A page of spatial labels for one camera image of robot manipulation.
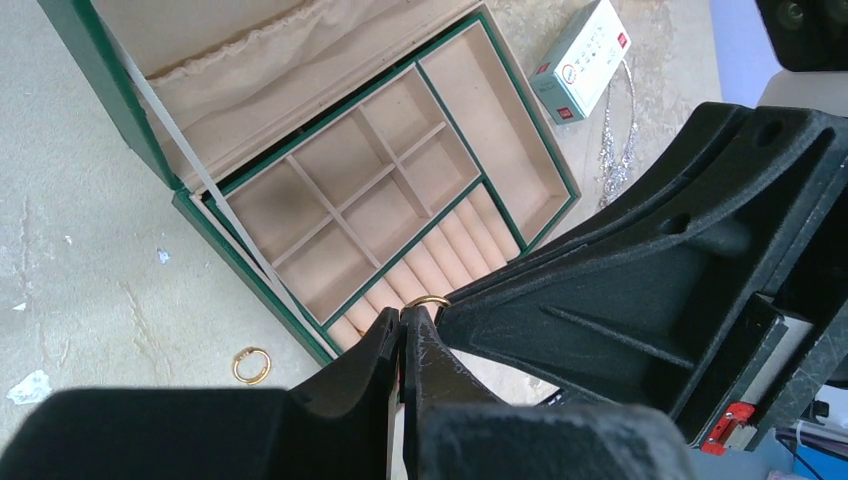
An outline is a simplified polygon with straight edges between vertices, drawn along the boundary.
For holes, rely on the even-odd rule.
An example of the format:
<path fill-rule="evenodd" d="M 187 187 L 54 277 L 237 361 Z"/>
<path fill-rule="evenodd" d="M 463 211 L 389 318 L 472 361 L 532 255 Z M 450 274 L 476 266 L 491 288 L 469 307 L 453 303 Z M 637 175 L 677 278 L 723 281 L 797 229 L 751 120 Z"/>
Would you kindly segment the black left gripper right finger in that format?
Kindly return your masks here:
<path fill-rule="evenodd" d="M 400 313 L 411 479 L 693 479 L 682 435 L 639 405 L 513 406 L 449 351 L 427 309 Z"/>

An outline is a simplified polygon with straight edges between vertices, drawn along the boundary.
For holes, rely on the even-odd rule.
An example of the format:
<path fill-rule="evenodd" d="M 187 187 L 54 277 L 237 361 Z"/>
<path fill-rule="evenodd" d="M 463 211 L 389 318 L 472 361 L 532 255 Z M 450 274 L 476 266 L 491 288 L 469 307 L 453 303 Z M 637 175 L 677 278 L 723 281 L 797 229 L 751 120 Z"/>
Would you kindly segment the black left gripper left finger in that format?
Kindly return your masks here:
<path fill-rule="evenodd" d="M 290 390 L 75 389 L 1 457 L 5 479 L 385 479 L 399 313 Z"/>

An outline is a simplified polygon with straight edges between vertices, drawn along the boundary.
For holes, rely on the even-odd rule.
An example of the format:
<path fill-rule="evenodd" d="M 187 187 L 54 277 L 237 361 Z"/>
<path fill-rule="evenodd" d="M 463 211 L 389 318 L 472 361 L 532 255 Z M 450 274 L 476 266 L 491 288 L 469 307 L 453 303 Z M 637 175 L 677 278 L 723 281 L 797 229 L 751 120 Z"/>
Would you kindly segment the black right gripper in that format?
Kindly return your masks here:
<path fill-rule="evenodd" d="M 707 102 L 620 197 L 449 295 L 450 347 L 697 447 L 796 418 L 847 352 L 847 121 Z"/>

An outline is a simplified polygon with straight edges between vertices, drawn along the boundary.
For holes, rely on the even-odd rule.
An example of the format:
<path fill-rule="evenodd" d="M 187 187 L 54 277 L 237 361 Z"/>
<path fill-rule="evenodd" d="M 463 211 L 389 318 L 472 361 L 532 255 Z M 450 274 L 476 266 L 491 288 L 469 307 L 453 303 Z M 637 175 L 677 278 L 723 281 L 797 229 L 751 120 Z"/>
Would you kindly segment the green jewelry box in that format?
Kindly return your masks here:
<path fill-rule="evenodd" d="M 485 1 L 45 1 L 127 145 L 320 364 L 579 190 Z"/>

